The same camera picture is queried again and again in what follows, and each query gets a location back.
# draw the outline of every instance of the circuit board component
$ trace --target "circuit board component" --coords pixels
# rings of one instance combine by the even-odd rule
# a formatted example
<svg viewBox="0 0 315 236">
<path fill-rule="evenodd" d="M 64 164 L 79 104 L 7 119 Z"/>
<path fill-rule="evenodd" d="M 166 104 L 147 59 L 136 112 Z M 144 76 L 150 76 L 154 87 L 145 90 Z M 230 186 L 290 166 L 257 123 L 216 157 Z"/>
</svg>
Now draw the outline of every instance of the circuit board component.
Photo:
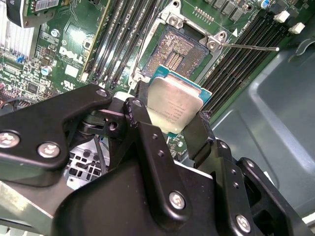
<svg viewBox="0 0 315 236">
<path fill-rule="evenodd" d="M 160 65 L 189 78 L 209 50 L 196 40 L 188 38 L 179 30 L 167 27 L 157 43 L 157 48 L 143 69 L 143 74 L 152 77 Z"/>
<path fill-rule="evenodd" d="M 159 66 L 149 83 L 148 112 L 152 124 L 166 134 L 179 134 L 210 97 L 209 91 Z"/>
</svg>

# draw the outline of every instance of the black mounting arm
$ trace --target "black mounting arm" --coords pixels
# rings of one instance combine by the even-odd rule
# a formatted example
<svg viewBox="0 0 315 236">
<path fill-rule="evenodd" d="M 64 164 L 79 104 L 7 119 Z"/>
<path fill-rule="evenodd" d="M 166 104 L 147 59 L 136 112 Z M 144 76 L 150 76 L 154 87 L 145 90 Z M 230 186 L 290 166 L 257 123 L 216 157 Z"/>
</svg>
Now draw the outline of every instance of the black mounting arm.
<svg viewBox="0 0 315 236">
<path fill-rule="evenodd" d="M 52 185 L 69 146 L 109 139 L 110 171 L 64 200 L 52 235 L 312 235 L 259 167 L 214 137 L 206 114 L 184 135 L 195 167 L 210 175 L 175 165 L 146 110 L 146 84 L 136 91 L 123 102 L 88 85 L 0 117 L 1 180 Z"/>
</svg>

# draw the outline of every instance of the hole in bracket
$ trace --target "hole in bracket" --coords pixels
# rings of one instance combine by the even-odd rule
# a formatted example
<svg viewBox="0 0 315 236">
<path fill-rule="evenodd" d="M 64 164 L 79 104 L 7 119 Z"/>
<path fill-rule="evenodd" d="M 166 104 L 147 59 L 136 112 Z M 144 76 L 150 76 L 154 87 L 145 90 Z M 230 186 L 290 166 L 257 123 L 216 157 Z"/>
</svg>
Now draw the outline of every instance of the hole in bracket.
<svg viewBox="0 0 315 236">
<path fill-rule="evenodd" d="M 116 122 L 110 122 L 108 127 L 110 131 L 114 131 L 117 128 L 118 124 Z"/>
<path fill-rule="evenodd" d="M 219 37 L 220 37 L 220 39 L 224 39 L 225 38 L 225 33 L 220 33 Z"/>
</svg>

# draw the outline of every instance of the black chip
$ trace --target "black chip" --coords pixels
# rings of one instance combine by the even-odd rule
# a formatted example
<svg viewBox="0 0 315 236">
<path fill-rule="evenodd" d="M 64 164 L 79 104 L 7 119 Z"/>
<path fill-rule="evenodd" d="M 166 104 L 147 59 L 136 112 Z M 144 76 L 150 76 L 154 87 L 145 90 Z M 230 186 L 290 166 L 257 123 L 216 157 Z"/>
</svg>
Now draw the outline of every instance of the black chip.
<svg viewBox="0 0 315 236">
<path fill-rule="evenodd" d="M 38 90 L 38 86 L 37 85 L 32 84 L 32 83 L 28 84 L 27 91 L 29 91 L 31 93 L 37 93 L 37 90 Z"/>
<path fill-rule="evenodd" d="M 45 65 L 48 65 L 49 64 L 49 60 L 47 60 L 47 59 L 45 59 L 45 58 L 43 58 L 42 60 L 41 60 L 41 65 L 42 66 L 45 66 Z"/>
<path fill-rule="evenodd" d="M 56 55 L 56 52 L 51 50 L 49 56 L 53 58 L 53 57 L 55 57 L 55 55 Z"/>
<path fill-rule="evenodd" d="M 50 54 L 50 49 L 46 49 L 45 50 L 45 55 L 49 56 L 49 54 Z"/>
<path fill-rule="evenodd" d="M 303 6 L 303 1 L 302 0 L 298 0 L 296 2 L 296 4 L 294 5 L 297 9 L 301 9 L 301 7 Z"/>
<path fill-rule="evenodd" d="M 89 42 L 86 42 L 86 43 L 85 43 L 85 47 L 86 47 L 86 48 L 89 48 L 90 45 L 91 45 L 91 44 L 90 44 Z"/>
</svg>

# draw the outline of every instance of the heatsink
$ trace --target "heatsink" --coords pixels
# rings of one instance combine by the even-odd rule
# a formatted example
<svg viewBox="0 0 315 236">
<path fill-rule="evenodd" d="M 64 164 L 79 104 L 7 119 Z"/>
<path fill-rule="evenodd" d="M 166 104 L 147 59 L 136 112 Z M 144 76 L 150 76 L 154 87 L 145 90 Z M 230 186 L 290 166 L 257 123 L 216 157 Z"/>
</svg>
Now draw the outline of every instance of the heatsink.
<svg viewBox="0 0 315 236">
<path fill-rule="evenodd" d="M 38 28 L 21 28 L 10 22 L 6 16 L 6 5 L 0 1 L 0 49 L 24 59 L 35 55 Z"/>
</svg>

